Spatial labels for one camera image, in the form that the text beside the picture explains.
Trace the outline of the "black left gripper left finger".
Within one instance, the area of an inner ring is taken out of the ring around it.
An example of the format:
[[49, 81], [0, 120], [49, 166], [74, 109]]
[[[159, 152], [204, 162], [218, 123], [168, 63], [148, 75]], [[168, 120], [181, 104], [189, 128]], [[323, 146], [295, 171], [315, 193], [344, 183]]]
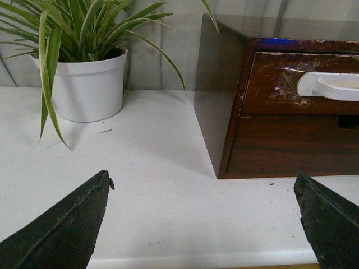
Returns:
[[114, 183], [105, 170], [1, 242], [1, 268], [87, 268]]

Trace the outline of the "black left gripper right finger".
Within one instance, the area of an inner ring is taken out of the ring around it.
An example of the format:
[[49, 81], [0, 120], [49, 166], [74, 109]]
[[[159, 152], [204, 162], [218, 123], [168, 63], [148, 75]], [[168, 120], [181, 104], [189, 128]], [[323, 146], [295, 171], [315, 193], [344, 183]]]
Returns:
[[294, 193], [320, 268], [358, 268], [358, 206], [304, 173]]

